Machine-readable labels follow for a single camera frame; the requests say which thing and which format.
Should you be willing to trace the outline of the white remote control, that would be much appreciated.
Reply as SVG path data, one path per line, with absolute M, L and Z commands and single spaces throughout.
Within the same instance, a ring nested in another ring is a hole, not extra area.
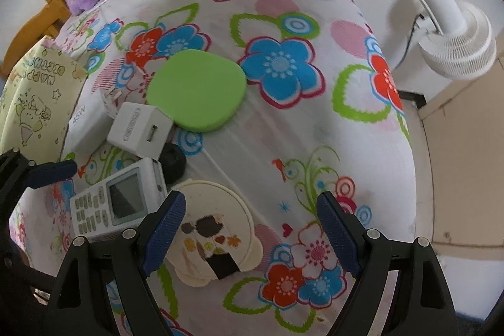
M 162 165 L 144 158 L 70 199 L 74 233 L 104 241 L 138 227 L 168 196 Z

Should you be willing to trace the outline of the white USB charger cube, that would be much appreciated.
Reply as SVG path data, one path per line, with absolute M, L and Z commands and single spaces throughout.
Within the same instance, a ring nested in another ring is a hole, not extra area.
M 107 136 L 107 142 L 139 158 L 159 159 L 174 121 L 158 107 L 125 101 Z

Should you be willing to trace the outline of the round cream compact case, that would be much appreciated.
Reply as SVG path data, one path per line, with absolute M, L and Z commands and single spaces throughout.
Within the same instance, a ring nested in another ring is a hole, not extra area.
M 174 189 L 185 197 L 186 208 L 167 260 L 182 282 L 201 288 L 261 263 L 263 246 L 240 195 L 203 180 L 187 180 Z

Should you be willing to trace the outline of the green panda speaker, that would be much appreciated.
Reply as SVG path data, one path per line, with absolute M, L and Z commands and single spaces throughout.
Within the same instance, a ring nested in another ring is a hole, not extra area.
M 168 58 L 152 77 L 146 103 L 185 130 L 209 132 L 235 115 L 246 86 L 245 74 L 234 61 L 188 49 Z

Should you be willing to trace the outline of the white 45W charger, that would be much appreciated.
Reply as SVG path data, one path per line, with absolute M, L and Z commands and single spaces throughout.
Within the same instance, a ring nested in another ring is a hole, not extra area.
M 98 89 L 86 96 L 68 121 L 62 152 L 93 154 L 105 142 L 117 113 L 118 107 L 107 91 Z

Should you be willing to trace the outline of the yellow patterned storage box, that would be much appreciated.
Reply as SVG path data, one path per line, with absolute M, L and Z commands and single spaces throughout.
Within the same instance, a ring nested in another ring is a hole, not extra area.
M 60 159 L 87 71 L 43 37 L 14 65 L 1 95 L 1 152 L 38 164 Z

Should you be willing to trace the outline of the black round small object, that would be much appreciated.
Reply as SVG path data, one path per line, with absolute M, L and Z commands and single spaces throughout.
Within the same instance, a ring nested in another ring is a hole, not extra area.
M 171 142 L 167 142 L 158 159 L 162 166 L 163 177 L 166 185 L 173 185 L 185 173 L 186 157 L 182 149 Z

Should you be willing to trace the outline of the wooden chair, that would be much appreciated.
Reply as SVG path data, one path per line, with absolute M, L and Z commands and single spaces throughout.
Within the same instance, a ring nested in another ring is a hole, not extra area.
M 49 36 L 56 38 L 71 17 L 65 0 L 45 0 L 41 11 L 35 14 L 17 32 L 7 48 L 1 65 L 1 79 L 7 80 L 14 65 L 41 38 Z

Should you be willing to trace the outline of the floral tablecloth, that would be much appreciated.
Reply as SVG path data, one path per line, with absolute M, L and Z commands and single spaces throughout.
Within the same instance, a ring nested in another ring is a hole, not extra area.
M 384 54 L 353 0 L 108 0 L 66 22 L 54 46 L 101 90 L 144 102 L 174 54 L 244 70 L 246 94 L 213 132 L 173 130 L 185 179 L 229 188 L 263 247 L 258 266 L 201 288 L 170 261 L 148 282 L 176 335 L 325 335 L 352 285 L 315 210 L 333 192 L 364 226 L 414 238 L 415 171 Z

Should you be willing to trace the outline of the white floor fan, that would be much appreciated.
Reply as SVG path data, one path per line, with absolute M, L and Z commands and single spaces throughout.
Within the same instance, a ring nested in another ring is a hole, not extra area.
M 434 24 L 420 41 L 426 64 L 450 80 L 473 80 L 493 66 L 497 45 L 489 18 L 457 0 L 419 0 Z

